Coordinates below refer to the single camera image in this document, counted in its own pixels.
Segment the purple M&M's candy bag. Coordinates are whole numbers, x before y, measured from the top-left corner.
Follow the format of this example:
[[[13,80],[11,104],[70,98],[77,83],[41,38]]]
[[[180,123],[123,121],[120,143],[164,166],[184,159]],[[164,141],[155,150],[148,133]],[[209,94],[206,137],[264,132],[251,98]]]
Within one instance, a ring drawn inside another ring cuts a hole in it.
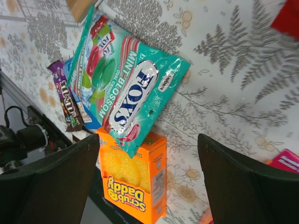
[[[67,124],[67,132],[81,131],[83,128],[83,119],[79,112],[77,103],[74,100],[72,92],[67,87],[67,79],[63,70],[63,63],[60,60],[53,62],[47,67],[52,72],[54,84],[59,96],[60,105],[64,112],[64,118]]]

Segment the green Fox's mint candy bag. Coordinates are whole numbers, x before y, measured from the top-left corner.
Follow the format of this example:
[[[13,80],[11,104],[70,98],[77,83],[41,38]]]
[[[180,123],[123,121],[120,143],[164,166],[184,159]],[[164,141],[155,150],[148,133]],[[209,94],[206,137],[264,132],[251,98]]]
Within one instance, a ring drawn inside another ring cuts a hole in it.
[[[90,7],[67,86],[133,157],[189,68]]]

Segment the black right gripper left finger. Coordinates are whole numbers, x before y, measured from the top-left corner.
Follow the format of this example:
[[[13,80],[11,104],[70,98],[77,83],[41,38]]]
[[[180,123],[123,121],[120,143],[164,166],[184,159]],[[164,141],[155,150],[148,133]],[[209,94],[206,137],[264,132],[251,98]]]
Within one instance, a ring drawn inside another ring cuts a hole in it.
[[[99,136],[0,176],[2,224],[79,224],[99,152]]]

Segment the red fruit candy bag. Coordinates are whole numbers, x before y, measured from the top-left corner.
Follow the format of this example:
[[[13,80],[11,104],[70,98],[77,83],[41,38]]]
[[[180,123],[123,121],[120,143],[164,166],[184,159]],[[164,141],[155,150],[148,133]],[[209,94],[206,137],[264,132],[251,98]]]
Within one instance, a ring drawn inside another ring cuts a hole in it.
[[[271,24],[271,27],[299,40],[299,0],[287,0]]]

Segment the pink Scrub Daddy box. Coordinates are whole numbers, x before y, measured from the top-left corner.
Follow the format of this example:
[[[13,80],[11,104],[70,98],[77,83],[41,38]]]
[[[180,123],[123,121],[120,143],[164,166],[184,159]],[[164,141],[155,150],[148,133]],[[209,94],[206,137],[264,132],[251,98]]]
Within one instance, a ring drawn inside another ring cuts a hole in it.
[[[287,172],[299,173],[299,157],[288,149],[274,159],[266,161],[265,164]]]

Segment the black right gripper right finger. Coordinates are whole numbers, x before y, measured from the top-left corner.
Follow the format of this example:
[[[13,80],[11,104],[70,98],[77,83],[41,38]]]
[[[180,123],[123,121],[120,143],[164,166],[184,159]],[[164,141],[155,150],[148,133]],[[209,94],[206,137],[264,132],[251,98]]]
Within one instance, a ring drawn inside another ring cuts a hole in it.
[[[198,153],[215,224],[297,224],[299,176],[236,152],[205,134]]]

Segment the orange Scrub Daddy box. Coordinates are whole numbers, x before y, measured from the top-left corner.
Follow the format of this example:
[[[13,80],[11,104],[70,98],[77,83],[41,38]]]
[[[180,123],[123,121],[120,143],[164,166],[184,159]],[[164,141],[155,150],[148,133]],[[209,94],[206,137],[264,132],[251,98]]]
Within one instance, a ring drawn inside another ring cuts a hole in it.
[[[130,158],[104,128],[96,133],[105,199],[144,224],[166,216],[166,138],[149,133]]]

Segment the blue candy bar wrapper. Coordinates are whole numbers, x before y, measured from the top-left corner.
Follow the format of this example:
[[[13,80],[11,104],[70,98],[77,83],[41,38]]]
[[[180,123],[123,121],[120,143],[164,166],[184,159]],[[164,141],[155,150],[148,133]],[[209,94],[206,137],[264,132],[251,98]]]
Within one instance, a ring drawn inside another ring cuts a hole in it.
[[[72,62],[72,57],[68,59],[63,65],[64,74],[66,78],[70,76],[69,73],[71,69],[71,62]],[[96,120],[96,118],[92,115],[92,113],[82,104],[78,96],[75,95],[74,91],[71,90],[71,92],[77,103],[78,109],[80,111],[86,129],[97,130],[98,128],[100,128],[101,127],[100,123]]]

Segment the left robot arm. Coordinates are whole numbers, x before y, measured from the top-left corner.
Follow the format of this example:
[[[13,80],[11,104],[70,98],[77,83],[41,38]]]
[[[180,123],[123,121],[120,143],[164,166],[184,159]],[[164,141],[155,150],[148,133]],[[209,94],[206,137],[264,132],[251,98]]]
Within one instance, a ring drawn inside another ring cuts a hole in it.
[[[13,132],[0,128],[0,165],[56,145],[48,122]],[[84,212],[99,152],[92,134],[44,158],[0,176],[0,221],[3,224],[78,224]]]

